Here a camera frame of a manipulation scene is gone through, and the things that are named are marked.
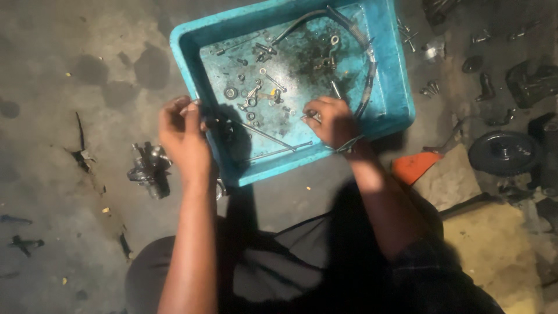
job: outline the blue plastic tray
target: blue plastic tray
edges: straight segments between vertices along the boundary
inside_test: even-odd
[[[244,102],[241,94],[253,89],[256,79],[263,82],[259,93],[273,92],[275,85],[259,72],[260,68],[265,68],[267,74],[287,88],[287,92],[281,95],[284,103],[272,106],[267,99],[260,98],[256,107],[249,108],[256,114],[254,121],[261,124],[258,129],[291,146],[308,141],[314,143],[294,153],[287,151],[243,162],[284,147],[238,125],[233,125],[232,134],[224,137],[227,127],[223,129],[224,121],[221,121],[220,131],[209,132],[208,140],[225,184],[246,185],[332,153],[300,121],[300,117],[308,101],[330,94],[332,79],[338,83],[351,108],[356,109],[367,73],[365,56],[356,40],[324,16],[302,23],[274,46],[278,54],[265,63],[255,62],[260,50],[254,47],[256,42],[268,46],[273,36],[280,34],[293,20],[310,11],[323,9],[327,3],[357,23],[370,38],[375,38],[373,48],[378,73],[371,100],[360,119],[364,134],[375,139],[412,124],[415,108],[390,0],[334,3],[270,0],[188,22],[173,30],[170,46],[191,95],[201,98],[214,115],[216,111],[225,112],[232,120],[249,123],[237,103]],[[340,43],[335,46],[330,44],[333,35],[340,37]],[[217,55],[219,49],[227,50],[225,54]],[[330,54],[337,63],[335,70],[314,68]],[[239,58],[246,59],[248,65],[239,63]],[[238,74],[245,76],[243,82],[237,78]],[[224,90],[228,86],[238,90],[238,98],[232,101],[225,98]],[[283,107],[294,110],[295,114],[290,115]]]

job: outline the left hand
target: left hand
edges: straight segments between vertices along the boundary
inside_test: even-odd
[[[213,156],[200,118],[201,100],[181,96],[168,101],[159,112],[159,139],[180,169],[184,187],[213,181]]]

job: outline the concrete floor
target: concrete floor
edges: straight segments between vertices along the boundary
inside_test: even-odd
[[[157,142],[154,117],[160,105],[187,93],[168,35],[180,23],[255,2],[0,0],[0,214],[34,221],[29,226],[2,225],[0,240],[8,243],[20,235],[45,242],[29,259],[0,245],[0,275],[18,273],[0,279],[4,312],[124,310],[129,260],[120,235],[125,234],[133,257],[176,230],[176,169],[169,170],[171,195],[160,201],[126,178],[132,167],[131,143]],[[405,23],[420,32],[415,41],[420,47],[433,32],[419,2],[402,0],[398,5]],[[463,36],[469,30],[460,29],[461,18],[468,9],[456,10],[448,21]],[[463,56],[454,49],[452,64],[460,66]],[[426,81],[451,73],[427,65],[420,53],[408,53],[406,61],[415,92]],[[468,86],[478,84],[477,76],[467,80]],[[449,96],[413,97],[415,123],[377,143],[385,163],[444,142],[455,122],[452,114],[461,114],[471,99],[461,106],[463,100],[455,103]],[[95,160],[90,174],[69,154],[80,149],[76,112],[85,148]],[[350,176],[344,160],[331,156],[257,182],[253,190],[259,228],[280,231],[326,212]],[[218,202],[221,215],[226,202]],[[107,207],[110,211],[103,213]]]

